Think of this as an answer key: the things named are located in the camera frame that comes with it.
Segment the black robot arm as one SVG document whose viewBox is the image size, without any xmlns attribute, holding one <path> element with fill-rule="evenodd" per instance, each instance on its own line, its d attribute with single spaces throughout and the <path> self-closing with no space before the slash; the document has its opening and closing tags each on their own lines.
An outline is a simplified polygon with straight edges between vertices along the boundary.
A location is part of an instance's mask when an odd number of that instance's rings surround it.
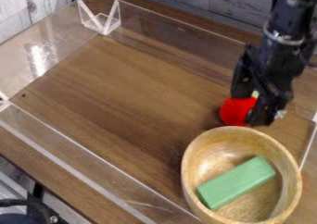
<svg viewBox="0 0 317 224">
<path fill-rule="evenodd" d="M 293 99 L 292 82 L 317 47 L 311 23 L 317 0 L 275 0 L 261 45 L 244 48 L 231 85 L 237 126 L 271 125 Z"/>
</svg>

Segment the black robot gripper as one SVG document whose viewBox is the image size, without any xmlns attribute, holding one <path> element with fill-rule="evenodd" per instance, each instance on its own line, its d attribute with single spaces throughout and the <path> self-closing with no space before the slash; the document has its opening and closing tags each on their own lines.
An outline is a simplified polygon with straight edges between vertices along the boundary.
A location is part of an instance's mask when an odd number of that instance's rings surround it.
<svg viewBox="0 0 317 224">
<path fill-rule="evenodd" d="M 251 127 L 271 126 L 288 114 L 287 109 L 279 109 L 293 99 L 293 80 L 303 74 L 309 60 L 309 43 L 299 45 L 263 40 L 260 48 L 245 47 L 235 69 L 231 85 L 233 98 L 245 99 L 259 91 L 255 107 L 245 119 Z"/>
</svg>

